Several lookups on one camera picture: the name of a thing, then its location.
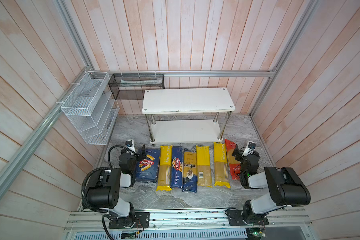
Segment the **aluminium frame back bar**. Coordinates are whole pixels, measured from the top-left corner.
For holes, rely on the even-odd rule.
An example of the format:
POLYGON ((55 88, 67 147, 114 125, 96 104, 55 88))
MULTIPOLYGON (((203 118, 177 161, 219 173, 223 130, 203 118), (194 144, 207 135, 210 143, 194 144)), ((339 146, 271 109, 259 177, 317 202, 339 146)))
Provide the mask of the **aluminium frame back bar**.
POLYGON ((164 77, 273 77, 275 71, 247 70, 247 71, 106 71, 108 74, 162 74, 164 77))

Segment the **dark blue spaghetti bag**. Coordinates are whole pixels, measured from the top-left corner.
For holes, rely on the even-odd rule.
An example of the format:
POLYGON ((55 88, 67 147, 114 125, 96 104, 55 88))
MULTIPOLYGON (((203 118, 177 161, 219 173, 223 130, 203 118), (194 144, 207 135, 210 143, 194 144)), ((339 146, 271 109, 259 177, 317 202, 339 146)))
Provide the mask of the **dark blue spaghetti bag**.
POLYGON ((197 154, 185 150, 183 163, 183 192, 197 193, 197 185, 197 154))

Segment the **yellow spaghetti bag with barcode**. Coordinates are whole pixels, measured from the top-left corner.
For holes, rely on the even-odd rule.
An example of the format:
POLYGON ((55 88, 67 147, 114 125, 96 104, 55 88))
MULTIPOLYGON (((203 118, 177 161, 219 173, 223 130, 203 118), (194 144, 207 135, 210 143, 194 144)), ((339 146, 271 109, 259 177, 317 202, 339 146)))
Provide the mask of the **yellow spaghetti bag with barcode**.
POLYGON ((209 147, 196 146, 198 186, 213 187, 209 147))

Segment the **black mesh basket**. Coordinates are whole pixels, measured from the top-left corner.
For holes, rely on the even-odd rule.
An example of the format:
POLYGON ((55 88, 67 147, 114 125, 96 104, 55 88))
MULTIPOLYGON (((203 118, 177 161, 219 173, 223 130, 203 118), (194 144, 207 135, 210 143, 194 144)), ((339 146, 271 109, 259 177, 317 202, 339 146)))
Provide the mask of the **black mesh basket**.
POLYGON ((163 74, 112 74, 108 83, 117 101, 140 101, 146 90, 163 90, 163 74))

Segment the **red spaghetti bag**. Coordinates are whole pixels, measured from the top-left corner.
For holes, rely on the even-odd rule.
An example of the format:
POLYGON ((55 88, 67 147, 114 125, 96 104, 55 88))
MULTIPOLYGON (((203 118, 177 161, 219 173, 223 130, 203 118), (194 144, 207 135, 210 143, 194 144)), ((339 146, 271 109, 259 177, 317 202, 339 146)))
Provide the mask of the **red spaghetti bag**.
POLYGON ((235 157, 232 155, 237 145, 235 142, 232 142, 228 139, 225 139, 225 144, 226 144, 227 161, 228 161, 231 177, 233 180, 239 180, 240 179, 239 175, 241 173, 241 162, 237 161, 235 157))

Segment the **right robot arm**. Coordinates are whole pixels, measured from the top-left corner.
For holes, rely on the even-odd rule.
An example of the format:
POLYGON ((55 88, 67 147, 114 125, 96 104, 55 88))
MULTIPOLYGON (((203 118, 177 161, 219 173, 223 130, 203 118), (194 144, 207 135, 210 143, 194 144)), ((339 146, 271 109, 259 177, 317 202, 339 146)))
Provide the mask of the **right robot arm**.
POLYGON ((242 210, 228 208, 231 226, 269 224, 267 215, 285 207, 306 206, 311 202, 311 194, 293 168, 264 167, 258 173, 260 154, 256 144, 248 142, 243 148, 231 146, 226 142, 226 154, 230 173, 234 180, 239 180, 245 189, 267 189, 259 198, 247 200, 242 210))

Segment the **yellow Pastatime spaghetti bag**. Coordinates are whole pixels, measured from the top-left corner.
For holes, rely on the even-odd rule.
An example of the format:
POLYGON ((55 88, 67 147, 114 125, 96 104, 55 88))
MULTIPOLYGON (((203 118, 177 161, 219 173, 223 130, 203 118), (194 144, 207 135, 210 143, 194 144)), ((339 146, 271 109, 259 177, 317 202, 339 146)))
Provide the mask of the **yellow Pastatime spaghetti bag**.
POLYGON ((159 175, 156 191, 171 191, 171 170, 172 170, 172 149, 173 146, 161 146, 159 175))

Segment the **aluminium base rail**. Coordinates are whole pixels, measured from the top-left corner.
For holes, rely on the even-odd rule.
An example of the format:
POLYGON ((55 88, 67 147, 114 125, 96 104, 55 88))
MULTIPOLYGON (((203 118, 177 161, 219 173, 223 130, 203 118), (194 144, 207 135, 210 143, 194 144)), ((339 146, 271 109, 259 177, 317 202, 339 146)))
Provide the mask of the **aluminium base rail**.
POLYGON ((72 212, 65 240, 316 240, 305 208, 284 208, 245 224, 237 209, 140 210, 132 228, 110 223, 100 213, 72 212))

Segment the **aluminium frame bar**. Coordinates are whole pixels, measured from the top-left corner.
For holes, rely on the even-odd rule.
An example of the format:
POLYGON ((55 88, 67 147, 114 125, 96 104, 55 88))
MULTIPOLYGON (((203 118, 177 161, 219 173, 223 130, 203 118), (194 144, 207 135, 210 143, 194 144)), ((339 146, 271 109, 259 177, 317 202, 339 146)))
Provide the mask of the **aluminium frame bar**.
POLYGON ((164 77, 273 77, 275 71, 247 70, 247 71, 106 71, 108 74, 162 74, 164 77))
POLYGON ((53 128, 57 120, 62 114, 62 105, 66 102, 68 96, 73 92, 76 85, 84 75, 92 70, 90 66, 84 67, 77 75, 75 80, 70 84, 68 89, 64 92, 62 97, 54 104, 53 108, 48 112, 46 117, 37 126, 37 128, 26 139, 24 144, 16 151, 10 161, 6 164, 4 169, 0 172, 0 201, 9 190, 15 179, 20 172, 24 169, 31 156, 35 153, 41 142, 45 139, 46 135, 53 128))

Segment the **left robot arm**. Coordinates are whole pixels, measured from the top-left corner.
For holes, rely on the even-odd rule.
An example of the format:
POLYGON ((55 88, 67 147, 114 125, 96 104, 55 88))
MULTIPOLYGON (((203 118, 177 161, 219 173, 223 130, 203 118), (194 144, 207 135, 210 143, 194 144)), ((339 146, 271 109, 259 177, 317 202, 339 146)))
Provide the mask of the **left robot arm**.
POLYGON ((102 213, 105 230, 149 227, 149 213, 136 213, 132 203, 120 197, 121 188, 133 187, 136 181, 136 166, 146 157, 146 148, 138 152, 128 145, 110 147, 108 167, 90 171, 83 180, 81 197, 83 208, 102 213))

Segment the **blue Barilla pasta box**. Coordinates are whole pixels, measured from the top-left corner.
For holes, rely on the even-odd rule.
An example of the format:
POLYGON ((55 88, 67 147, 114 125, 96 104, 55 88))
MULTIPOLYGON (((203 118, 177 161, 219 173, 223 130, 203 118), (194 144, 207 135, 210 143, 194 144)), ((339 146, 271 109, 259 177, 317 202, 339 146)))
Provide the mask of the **blue Barilla pasta box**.
POLYGON ((136 182, 156 183, 159 174, 160 149, 146 149, 147 158, 136 165, 136 182))

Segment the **aluminium frame left bar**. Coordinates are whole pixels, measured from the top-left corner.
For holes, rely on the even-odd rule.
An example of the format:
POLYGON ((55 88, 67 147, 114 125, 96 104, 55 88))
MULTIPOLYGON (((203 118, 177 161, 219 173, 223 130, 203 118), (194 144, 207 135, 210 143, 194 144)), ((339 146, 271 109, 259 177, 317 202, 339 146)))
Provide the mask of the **aluminium frame left bar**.
POLYGON ((10 161, 6 164, 4 169, 0 172, 0 201, 9 190, 15 179, 20 172, 24 169, 31 156, 35 153, 41 142, 45 139, 46 135, 53 128, 57 120, 62 114, 62 105, 66 102, 68 96, 73 92, 76 85, 84 75, 92 70, 90 66, 84 67, 77 75, 75 80, 70 84, 68 89, 64 92, 62 97, 54 104, 53 108, 48 112, 46 117, 37 126, 37 128, 26 139, 24 144, 16 151, 10 161))

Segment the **white two-tier shelf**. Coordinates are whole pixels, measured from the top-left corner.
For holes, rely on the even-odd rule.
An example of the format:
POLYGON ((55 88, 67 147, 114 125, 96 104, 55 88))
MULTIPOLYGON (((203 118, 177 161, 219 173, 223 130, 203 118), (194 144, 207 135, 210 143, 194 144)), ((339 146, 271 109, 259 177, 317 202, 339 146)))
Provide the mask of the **white two-tier shelf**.
POLYGON ((236 107, 227 88, 146 90, 142 113, 150 142, 154 145, 220 142, 226 124, 219 125, 220 113, 227 122, 236 107), (213 119, 155 120, 155 115, 215 114, 213 119))

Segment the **blue Barilla spaghetti box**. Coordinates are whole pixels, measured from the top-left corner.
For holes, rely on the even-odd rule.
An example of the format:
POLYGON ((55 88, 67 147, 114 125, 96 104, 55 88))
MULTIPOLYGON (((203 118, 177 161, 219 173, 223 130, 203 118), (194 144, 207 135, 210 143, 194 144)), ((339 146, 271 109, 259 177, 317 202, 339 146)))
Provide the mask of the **blue Barilla spaghetti box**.
POLYGON ((183 187, 183 163, 184 163, 184 149, 182 147, 174 146, 172 148, 172 162, 171 162, 171 181, 170 187, 183 187))

